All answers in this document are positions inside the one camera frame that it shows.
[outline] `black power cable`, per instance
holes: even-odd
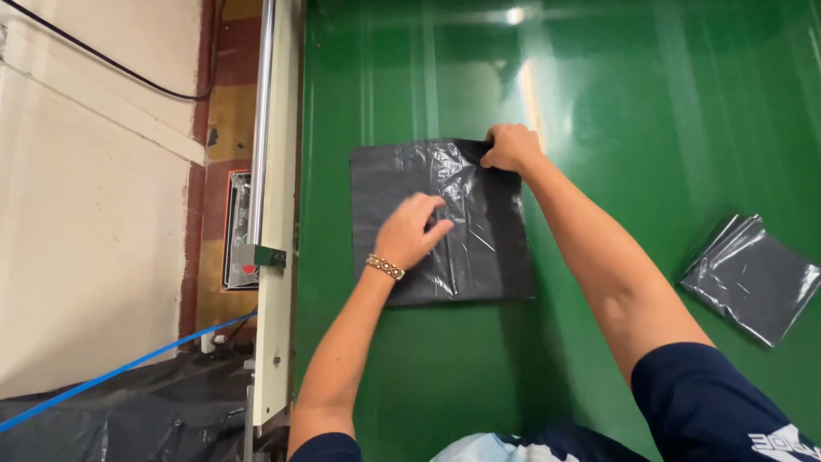
[[[114,66],[121,72],[126,73],[128,76],[135,78],[138,81],[143,82],[144,84],[154,88],[155,90],[161,91],[167,95],[171,95],[175,98],[179,99],[189,99],[189,100],[198,100],[198,99],[206,99],[211,95],[211,91],[213,90],[213,83],[214,77],[217,74],[217,41],[219,38],[219,24],[222,19],[222,11],[225,9],[225,0],[217,0],[217,3],[214,5],[214,10],[217,14],[214,15],[213,19],[213,42],[211,43],[211,72],[209,74],[209,82],[208,87],[206,88],[205,93],[202,95],[183,95],[177,93],[176,91],[169,90],[160,84],[156,84],[149,79],[141,76],[140,74],[132,71],[128,67],[123,66],[119,62],[114,61],[113,59],[109,58],[108,56],[100,53],[96,49],[91,48],[89,45],[84,44],[83,42],[76,39],[73,35],[67,33],[65,30],[60,29],[59,27],[55,26],[54,24],[46,21],[45,19],[41,18],[40,16],[35,15],[33,12],[27,10],[25,7],[20,5],[19,3],[15,2],[14,0],[2,0],[3,2],[7,3],[10,7],[16,9],[17,11],[23,13],[24,15],[28,16],[31,20],[37,22],[38,24],[44,26],[45,28],[51,30],[53,33],[63,37],[64,39],[72,42],[74,45],[84,49],[86,52],[93,54],[97,58],[102,59],[106,63],[111,66]]]

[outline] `blue cable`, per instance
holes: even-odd
[[[152,353],[148,353],[145,356],[143,356],[142,358],[135,359],[134,361],[131,361],[130,363],[126,364],[125,366],[120,366],[117,369],[114,369],[111,372],[107,372],[107,373],[103,374],[100,377],[97,377],[95,379],[91,379],[87,382],[81,383],[78,386],[75,386],[74,388],[71,388],[70,390],[63,391],[61,394],[59,394],[57,396],[54,396],[52,399],[45,400],[44,402],[42,402],[40,404],[37,404],[33,408],[28,409],[25,412],[20,413],[20,414],[16,415],[15,417],[12,417],[12,418],[8,419],[6,422],[0,423],[0,433],[5,432],[6,430],[14,427],[15,425],[17,425],[18,423],[23,422],[24,420],[27,420],[29,418],[34,417],[35,415],[43,412],[44,410],[46,410],[46,409],[48,409],[48,408],[50,408],[54,405],[60,404],[61,402],[65,401],[65,400],[68,400],[69,398],[71,398],[74,395],[77,395],[77,394],[79,394],[83,391],[88,390],[92,386],[98,385],[99,383],[102,383],[102,382],[110,379],[111,377],[122,374],[123,372],[133,368],[134,366],[138,366],[140,363],[143,363],[145,361],[148,361],[151,358],[154,358],[155,356],[163,354],[163,353],[167,352],[169,349],[172,349],[172,348],[175,348],[179,345],[182,345],[185,342],[190,342],[190,341],[196,339],[197,337],[200,337],[201,335],[209,334],[211,332],[214,332],[217,329],[222,329],[223,327],[230,326],[231,324],[235,324],[239,321],[244,321],[246,319],[250,319],[251,317],[256,316],[256,314],[257,314],[257,311],[254,310],[254,311],[252,311],[252,312],[250,312],[246,315],[235,317],[234,319],[231,319],[228,322],[222,323],[219,326],[209,327],[208,329],[201,330],[201,331],[199,331],[195,334],[188,335],[187,337],[179,339],[179,340],[177,340],[176,342],[174,342],[172,344],[165,345],[161,349],[158,349],[158,350],[156,350]]]

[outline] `metal bracket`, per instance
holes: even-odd
[[[284,270],[287,253],[259,244],[242,244],[240,245],[240,261],[245,265],[272,266]]]

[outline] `wall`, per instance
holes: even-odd
[[[197,0],[24,2],[190,93]],[[0,5],[0,398],[82,381],[177,337],[190,102],[146,90]]]

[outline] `green conveyor belt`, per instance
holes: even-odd
[[[548,156],[674,280],[732,212],[821,261],[821,3],[309,0],[295,379],[353,287],[348,151],[495,122]],[[572,418],[658,459],[529,191],[538,299],[386,311],[360,386],[365,460]],[[765,349],[681,292],[821,441],[821,297]]]

